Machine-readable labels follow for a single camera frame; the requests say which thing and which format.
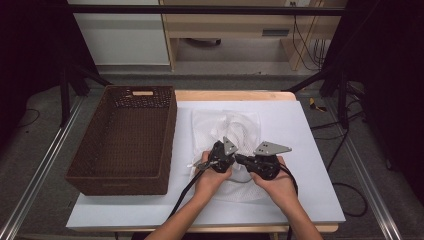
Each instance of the white cabinet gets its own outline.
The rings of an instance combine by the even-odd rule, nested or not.
[[[68,0],[69,4],[158,5],[157,0]],[[160,14],[75,13],[96,65],[169,65]]]

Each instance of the forearm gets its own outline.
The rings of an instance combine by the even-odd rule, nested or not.
[[[209,199],[194,196],[164,224],[152,232],[146,239],[181,239],[193,224]]]
[[[296,239],[322,239],[321,234],[303,209],[296,195],[283,196],[281,194],[273,194],[271,197],[289,220]]]
[[[281,211],[289,220],[289,224],[293,230],[296,239],[315,240],[322,239],[315,225],[312,223],[308,214],[305,212],[299,202],[290,205],[290,209],[282,209]]]

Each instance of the electrical cable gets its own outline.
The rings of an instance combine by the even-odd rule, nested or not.
[[[355,191],[362,198],[362,201],[364,202],[364,206],[365,207],[362,210],[362,212],[360,212],[360,213],[349,213],[349,212],[346,212],[346,211],[342,210],[344,214],[346,214],[348,216],[351,216],[351,217],[363,217],[367,213],[367,211],[368,211],[368,202],[367,202],[367,199],[365,198],[365,196],[358,189],[356,189],[355,187],[353,187],[353,186],[351,186],[349,184],[346,184],[346,183],[333,182],[332,184],[333,184],[333,186],[343,186],[343,187],[347,187],[347,188],[352,189],[353,191]]]
[[[321,47],[320,47],[321,49],[320,49],[319,55],[317,55],[319,41],[321,41]],[[322,69],[322,65],[324,64],[324,62],[323,62],[324,59],[325,59],[324,52],[325,52],[325,39],[321,39],[321,40],[316,39],[315,44],[314,44],[314,54],[313,54],[314,59],[313,59],[313,61],[317,62],[320,70]]]
[[[295,43],[295,41],[294,41],[294,34],[296,33],[296,29],[297,29],[298,34],[299,34],[299,36],[300,36],[300,38],[301,38],[301,40],[302,40],[302,42],[303,42],[303,44],[304,44],[304,46],[305,46],[305,48],[306,48],[306,51],[307,51],[307,52],[308,52],[308,54],[309,54],[309,57],[312,59],[312,62],[313,62],[313,63],[314,63],[314,64],[318,67],[318,65],[314,62],[313,58],[311,57],[311,54],[309,53],[308,47],[307,47],[307,45],[306,45],[306,42],[303,40],[302,34],[300,33],[299,28],[297,27],[296,15],[293,15],[293,17],[294,17],[293,38],[292,38],[292,41],[293,41],[293,47],[294,47],[295,51],[297,52],[297,54],[299,55],[299,58],[300,58],[300,60],[302,61],[303,66],[304,66],[306,69],[308,69],[308,70],[310,70],[310,71],[318,71],[319,69],[311,69],[311,68],[309,68],[309,67],[307,67],[307,66],[306,66],[306,63],[305,63],[305,61],[303,60],[302,55],[300,54],[299,50],[298,50],[298,49],[297,49],[297,47],[296,47],[296,43]]]
[[[295,49],[295,51],[297,52],[297,54],[299,55],[299,58],[300,58],[300,60],[302,61],[302,63],[303,63],[303,66],[306,68],[306,69],[308,69],[308,70],[310,70],[310,71],[321,71],[321,67],[322,67],[322,64],[320,63],[322,60],[324,60],[324,49],[325,49],[325,40],[324,39],[322,39],[322,45],[321,45],[321,52],[320,52],[320,61],[318,61],[318,63],[317,63],[317,61],[315,60],[315,58],[314,57],[312,57],[311,56],[311,53],[309,52],[309,46],[306,44],[306,41],[303,39],[303,37],[302,37],[302,34],[300,33],[300,30],[299,30],[299,27],[298,27],[298,25],[297,25],[297,18],[296,18],[296,15],[293,15],[293,17],[294,17],[294,24],[293,24],[293,38],[292,38],[292,40],[293,40],[293,47],[294,47],[294,49]],[[300,52],[299,52],[299,50],[297,49],[297,47],[296,47],[296,43],[295,43],[295,41],[294,41],[294,35],[295,35],[295,33],[296,33],[296,30],[297,30],[297,32],[298,32],[298,34],[299,34],[299,36],[300,36],[300,39],[302,40],[302,43],[303,43],[303,46],[305,47],[305,49],[306,49],[306,52],[308,53],[308,55],[309,55],[309,57],[310,57],[310,59],[312,60],[312,62],[314,63],[314,65],[315,66],[317,66],[318,67],[318,69],[311,69],[311,68],[309,68],[309,67],[307,67],[306,66],[306,64],[305,64],[305,61],[303,60],[303,57],[302,57],[302,55],[300,54]]]
[[[297,186],[297,183],[296,183],[296,179],[294,178],[294,176],[290,172],[290,170],[284,164],[281,164],[281,163],[280,163],[280,170],[287,173],[287,175],[289,175],[289,177],[291,178],[291,180],[293,182],[294,190],[296,191],[296,196],[299,195],[299,190],[298,190],[298,186]],[[292,238],[292,235],[293,235],[293,229],[289,225],[289,230],[287,231],[287,240],[290,240]]]
[[[336,136],[336,137],[330,137],[330,138],[317,138],[317,137],[314,137],[314,139],[315,140],[334,140],[334,139],[337,139],[337,138],[341,138],[343,136],[344,136],[344,134],[339,135],[339,136]]]
[[[178,199],[177,203],[174,206],[174,209],[172,209],[171,214],[169,215],[168,219],[170,217],[172,217],[172,215],[175,214],[175,212],[177,212],[178,207],[180,206],[181,202],[183,201],[185,195],[187,194],[188,190],[190,190],[190,188],[196,183],[197,179],[200,178],[200,176],[202,176],[202,174],[205,172],[205,170],[200,170],[194,177],[193,179],[191,179],[191,181],[189,182],[189,184],[184,188],[184,190],[181,192],[180,198]]]
[[[40,111],[38,111],[37,109],[28,108],[27,111],[34,111],[34,112],[37,113],[37,116],[35,117],[35,119],[31,120],[29,123],[25,123],[25,124],[19,125],[16,128],[22,128],[22,127],[29,126],[29,125],[33,124],[35,121],[37,121],[38,118],[40,117]]]
[[[353,103],[357,103],[357,102],[359,102],[359,100],[351,101],[349,104],[347,104],[347,108],[350,105],[352,105]],[[363,113],[363,111],[357,112],[357,113],[349,116],[348,119],[349,120],[352,120],[352,119],[360,116],[362,113]],[[313,127],[313,128],[311,128],[311,130],[323,129],[323,128],[326,128],[326,127],[334,126],[334,125],[336,125],[338,123],[339,122],[327,123],[327,124],[324,124],[324,125],[321,125],[321,126]],[[332,156],[332,158],[330,160],[330,163],[326,167],[327,172],[330,171],[330,168],[331,168],[334,160],[336,159],[336,156],[339,153],[339,151],[340,151],[343,143],[345,142],[348,133],[349,133],[349,128],[347,128],[346,132],[343,135],[341,135],[341,136],[343,136],[343,139],[340,142],[339,146],[337,147],[335,153],[333,154],[333,156]],[[346,214],[348,216],[351,216],[351,217],[362,217],[362,216],[364,216],[367,213],[367,211],[368,211],[368,202],[367,202],[367,199],[366,199],[366,197],[357,188],[355,188],[355,187],[353,187],[353,186],[351,186],[349,184],[340,183],[340,182],[334,182],[332,184],[333,184],[333,186],[344,186],[344,187],[350,188],[351,190],[355,191],[361,197],[362,201],[364,202],[364,209],[362,210],[362,212],[360,212],[360,213],[349,213],[347,211],[342,210],[344,214]]]

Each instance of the metal gripper jaw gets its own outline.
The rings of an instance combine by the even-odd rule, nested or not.
[[[236,154],[237,163],[246,167],[248,172],[258,174],[264,180],[272,180],[280,172],[278,153],[289,152],[292,149],[270,142],[262,142],[253,152],[255,156]]]

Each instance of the metal bracket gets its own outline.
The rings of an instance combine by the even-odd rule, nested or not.
[[[234,143],[232,143],[227,137],[224,137],[223,140],[225,155],[229,156],[238,150],[236,145],[234,145]]]
[[[253,151],[255,155],[259,156],[271,156],[278,153],[290,152],[292,149],[286,146],[278,145],[270,142],[262,142],[259,146]]]

